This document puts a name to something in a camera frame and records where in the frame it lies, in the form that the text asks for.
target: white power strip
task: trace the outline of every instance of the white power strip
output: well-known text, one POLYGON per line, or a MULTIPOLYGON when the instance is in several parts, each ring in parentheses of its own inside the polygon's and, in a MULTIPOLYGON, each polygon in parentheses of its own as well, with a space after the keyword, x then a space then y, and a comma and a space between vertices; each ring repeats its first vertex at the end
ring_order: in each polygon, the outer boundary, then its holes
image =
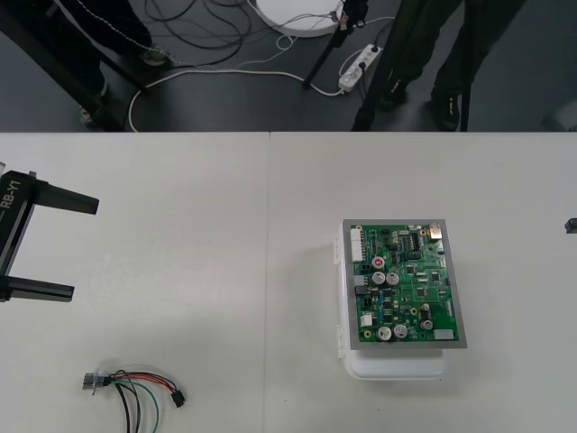
POLYGON ((376 50, 373 51, 372 43, 366 46, 366 48, 359 54, 359 57, 353 62, 353 64, 346 70, 343 76, 339 79, 339 88, 344 90, 345 92, 350 92, 354 89, 359 79, 362 77, 362 69, 359 67, 359 64, 364 63, 365 71, 369 68, 369 66, 379 57, 382 48, 376 47, 376 50))

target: circuit board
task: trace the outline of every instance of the circuit board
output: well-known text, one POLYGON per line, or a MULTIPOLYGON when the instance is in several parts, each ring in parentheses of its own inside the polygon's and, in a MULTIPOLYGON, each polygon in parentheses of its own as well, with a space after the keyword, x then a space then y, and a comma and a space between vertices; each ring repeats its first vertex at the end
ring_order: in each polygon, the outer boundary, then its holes
POLYGON ((350 229, 360 341, 459 341, 441 227, 350 229))

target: white table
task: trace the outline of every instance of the white table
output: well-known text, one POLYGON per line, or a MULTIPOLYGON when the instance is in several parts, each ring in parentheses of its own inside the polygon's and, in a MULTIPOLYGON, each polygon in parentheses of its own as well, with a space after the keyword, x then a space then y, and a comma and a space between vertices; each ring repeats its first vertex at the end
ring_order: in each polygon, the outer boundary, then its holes
POLYGON ((1 136, 1 160, 101 199, 32 218, 12 274, 77 291, 0 305, 3 429, 122 431, 115 393, 79 382, 144 363, 188 392, 163 432, 573 433, 573 137, 1 136), (336 359, 347 217, 446 219, 469 348, 443 381, 358 382, 336 359))

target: black pants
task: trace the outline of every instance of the black pants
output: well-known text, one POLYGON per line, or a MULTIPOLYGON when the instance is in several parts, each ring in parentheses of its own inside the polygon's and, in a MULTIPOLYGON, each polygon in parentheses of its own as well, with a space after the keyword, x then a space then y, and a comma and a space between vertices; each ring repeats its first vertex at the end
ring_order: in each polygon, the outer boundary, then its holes
MULTIPOLYGON (((491 47, 507 30, 526 0, 483 0, 481 19, 477 33, 476 74, 491 47)), ((425 9, 417 21, 408 44, 393 71, 394 79, 413 81, 421 76, 423 68, 431 60, 441 27, 459 7, 462 0, 427 0, 425 9)), ((453 45, 449 57, 439 69, 433 92, 461 95, 461 62, 465 48, 463 28, 453 45)))
MULTIPOLYGON (((151 34, 136 17, 128 0, 80 0, 93 14, 144 47, 151 46, 151 34)), ((138 55, 144 48, 126 40, 103 21, 89 14, 77 0, 61 0, 78 25, 91 38, 119 54, 138 55)), ((47 21, 42 9, 36 10, 28 2, 13 1, 8 4, 14 14, 35 34, 58 60, 91 93, 97 95, 103 89, 105 78, 100 71, 100 59, 92 43, 80 32, 73 32, 61 16, 47 21)))

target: red wire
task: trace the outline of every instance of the red wire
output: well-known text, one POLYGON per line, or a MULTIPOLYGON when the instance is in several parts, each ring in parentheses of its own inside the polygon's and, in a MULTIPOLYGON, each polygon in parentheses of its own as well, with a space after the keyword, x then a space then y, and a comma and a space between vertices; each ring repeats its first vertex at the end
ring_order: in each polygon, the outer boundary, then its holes
POLYGON ((165 386, 166 388, 169 389, 169 391, 171 392, 175 392, 176 388, 174 388, 173 386, 167 384, 166 382, 164 382, 162 379, 159 379, 155 376, 149 376, 146 374, 118 374, 114 376, 115 379, 118 380, 124 380, 124 379, 134 379, 136 381, 148 381, 148 382, 153 382, 153 383, 157 383, 158 385, 162 385, 165 386))

